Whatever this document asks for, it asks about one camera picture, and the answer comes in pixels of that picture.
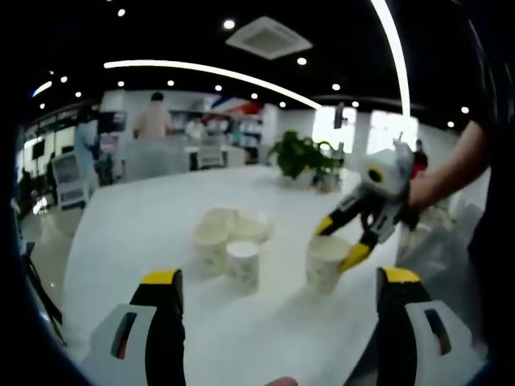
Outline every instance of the plant pot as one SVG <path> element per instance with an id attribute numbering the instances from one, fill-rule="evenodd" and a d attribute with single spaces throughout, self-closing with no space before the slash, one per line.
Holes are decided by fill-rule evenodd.
<path id="1" fill-rule="evenodd" d="M 296 179 L 291 177 L 282 177 L 284 185 L 292 187 L 294 189 L 307 189 L 313 184 L 313 178 L 315 177 L 315 171 L 311 169 L 304 170 Z"/>

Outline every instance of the potted plant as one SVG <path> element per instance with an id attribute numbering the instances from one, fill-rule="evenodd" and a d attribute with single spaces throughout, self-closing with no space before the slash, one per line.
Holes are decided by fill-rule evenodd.
<path id="1" fill-rule="evenodd" d="M 282 175 L 299 187 L 309 187 L 320 175 L 332 172 L 341 162 L 323 154 L 320 147 L 328 142 L 314 143 L 310 138 L 299 138 L 297 132 L 286 131 L 270 150 L 277 155 Z"/>

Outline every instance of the desk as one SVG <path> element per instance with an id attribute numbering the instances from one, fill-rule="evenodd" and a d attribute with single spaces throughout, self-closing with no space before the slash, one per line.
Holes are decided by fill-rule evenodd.
<path id="1" fill-rule="evenodd" d="M 305 288 L 307 242 L 342 194 L 288 190 L 278 176 L 273 168 L 247 166 L 97 191 L 76 231 L 64 279 L 71 356 L 84 358 L 98 323 L 130 301 L 143 276 L 180 267 L 188 386 L 260 385 L 279 376 L 341 386 L 376 326 L 375 268 L 395 262 L 399 229 L 342 277 L 334 295 L 312 295 Z M 217 205 L 264 212 L 274 222 L 255 294 L 240 297 L 224 277 L 202 281 L 192 268 L 192 229 Z M 357 240 L 359 220 L 339 232 Z"/>

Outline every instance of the person's hand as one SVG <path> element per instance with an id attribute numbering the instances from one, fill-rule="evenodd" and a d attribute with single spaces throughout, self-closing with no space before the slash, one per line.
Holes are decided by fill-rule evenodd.
<path id="1" fill-rule="evenodd" d="M 410 181 L 410 196 L 408 207 L 415 211 L 423 211 L 432 204 L 434 184 L 426 173 L 418 173 L 415 179 Z"/>

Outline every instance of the person in white shirt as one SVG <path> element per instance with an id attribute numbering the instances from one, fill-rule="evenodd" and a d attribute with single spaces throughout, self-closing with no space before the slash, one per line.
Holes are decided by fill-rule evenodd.
<path id="1" fill-rule="evenodd" d="M 143 111 L 134 127 L 134 138 L 164 138 L 172 134 L 170 113 L 163 103 L 164 96 L 154 92 L 150 104 Z"/>
<path id="2" fill-rule="evenodd" d="M 86 179 L 89 194 L 92 195 L 100 186 L 98 174 L 95 171 L 93 152 L 97 144 L 97 120 L 93 119 L 90 107 L 84 107 L 78 114 L 78 125 L 75 132 L 74 150 L 80 168 L 80 173 Z"/>

